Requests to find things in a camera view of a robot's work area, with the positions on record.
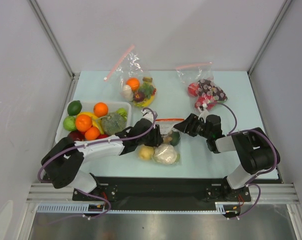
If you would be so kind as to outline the dark green avocado fake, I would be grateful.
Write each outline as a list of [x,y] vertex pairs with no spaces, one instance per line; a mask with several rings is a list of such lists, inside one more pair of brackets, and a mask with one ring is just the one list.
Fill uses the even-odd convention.
[[180,135],[180,132],[179,131],[172,131],[170,134],[169,134],[169,137],[170,137],[170,141],[169,143],[172,145],[172,146],[177,146],[179,143],[180,143],[180,140],[181,140],[181,135]]

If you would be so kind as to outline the white cauliflower fake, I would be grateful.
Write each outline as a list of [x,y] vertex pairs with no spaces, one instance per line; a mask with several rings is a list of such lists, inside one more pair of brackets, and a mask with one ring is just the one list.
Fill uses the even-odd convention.
[[161,144],[154,150],[153,159],[160,164],[172,165],[179,159],[179,154],[170,144]]

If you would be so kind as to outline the zip bag orange seal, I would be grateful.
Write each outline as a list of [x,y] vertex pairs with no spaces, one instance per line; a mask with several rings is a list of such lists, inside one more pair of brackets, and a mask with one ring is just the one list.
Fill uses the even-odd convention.
[[158,147],[142,145],[138,148],[138,157],[142,161],[151,161],[162,165],[175,165],[180,160],[181,134],[174,125],[183,118],[160,118],[156,120],[163,143]]

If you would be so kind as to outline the brown longan bunch fake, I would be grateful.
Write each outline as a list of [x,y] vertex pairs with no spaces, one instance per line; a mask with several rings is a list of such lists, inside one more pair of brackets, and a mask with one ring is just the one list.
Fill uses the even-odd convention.
[[171,135],[166,135],[166,136],[164,136],[163,137],[163,143],[164,144],[170,144],[170,142],[172,141],[172,137],[171,137]]

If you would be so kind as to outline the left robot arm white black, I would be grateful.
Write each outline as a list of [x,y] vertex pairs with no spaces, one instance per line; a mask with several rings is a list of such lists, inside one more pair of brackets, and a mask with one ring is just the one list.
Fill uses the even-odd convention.
[[98,179],[80,170],[81,166],[109,156],[122,156],[134,152],[138,146],[158,147],[163,140],[156,126],[157,113],[148,107],[134,126],[109,137],[88,143],[76,142],[71,137],[62,138],[41,160],[40,175],[45,172],[55,189],[70,186],[90,200],[101,195]]

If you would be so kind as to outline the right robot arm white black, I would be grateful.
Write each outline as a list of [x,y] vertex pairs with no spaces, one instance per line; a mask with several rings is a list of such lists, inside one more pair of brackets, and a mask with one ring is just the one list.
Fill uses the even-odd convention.
[[240,164],[223,178],[218,194],[227,201],[238,197],[240,190],[258,176],[273,171],[281,160],[278,150],[259,127],[224,135],[218,115],[202,118],[192,113],[173,128],[191,137],[205,138],[208,149],[215,154],[237,153]]

